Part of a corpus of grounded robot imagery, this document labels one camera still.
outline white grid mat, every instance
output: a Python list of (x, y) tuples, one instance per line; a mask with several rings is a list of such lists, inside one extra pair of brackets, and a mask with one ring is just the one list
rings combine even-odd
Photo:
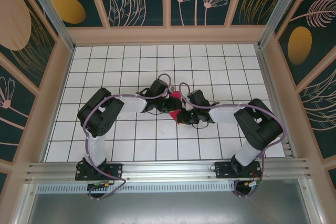
[[(82, 159), (85, 135), (76, 116), (100, 87), (134, 94), (162, 73), (169, 74), (173, 84), (187, 82), (192, 90), (201, 89), (210, 103), (260, 98), (270, 108), (253, 45), (76, 47), (45, 161)], [(124, 113), (107, 134), (106, 157), (108, 161), (231, 158), (245, 140), (234, 124), (197, 130), (177, 125), (168, 114)], [(284, 156), (281, 143), (266, 151), (266, 157)]]

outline red object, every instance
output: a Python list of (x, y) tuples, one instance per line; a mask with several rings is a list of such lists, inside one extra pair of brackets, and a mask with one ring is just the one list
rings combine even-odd
[[(169, 95), (170, 97), (181, 99), (180, 92), (174, 91), (172, 94)], [(169, 115), (176, 121), (177, 114), (179, 114), (181, 110), (175, 110), (169, 113)]]

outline wall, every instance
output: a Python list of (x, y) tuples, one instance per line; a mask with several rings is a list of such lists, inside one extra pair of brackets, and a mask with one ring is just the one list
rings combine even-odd
[(336, 0), (294, 0), (265, 48), (299, 157), (336, 223)]
[(70, 51), (34, 0), (0, 6), (0, 216), (7, 223), (23, 174), (43, 149)]
[(75, 44), (256, 42), (278, 0), (51, 0)]

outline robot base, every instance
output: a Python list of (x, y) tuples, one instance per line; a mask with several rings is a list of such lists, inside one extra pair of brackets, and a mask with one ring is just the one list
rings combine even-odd
[(258, 161), (253, 161), (251, 164), (246, 166), (239, 174), (237, 174), (231, 166), (231, 162), (216, 162), (215, 170), (216, 178), (253, 178), (253, 175), (261, 176), (260, 163)]
[[(76, 181), (90, 181), (90, 180), (111, 180), (110, 178), (97, 172), (85, 158), (76, 165)], [(107, 164), (105, 161), (98, 166), (98, 168), (114, 177), (121, 178), (122, 175), (122, 164)]]

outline enclosure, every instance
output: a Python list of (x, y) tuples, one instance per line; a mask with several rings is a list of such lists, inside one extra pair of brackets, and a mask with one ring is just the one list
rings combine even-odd
[[(334, 0), (0, 6), (1, 223), (336, 223)], [(135, 94), (163, 73), (210, 104), (259, 98), (284, 123), (285, 139), (256, 159), (254, 195), (212, 170), (247, 142), (239, 125), (157, 110), (120, 113), (106, 134), (104, 156), (126, 181), (115, 194), (90, 200), (98, 181), (75, 180), (87, 153), (78, 111), (100, 88)]]

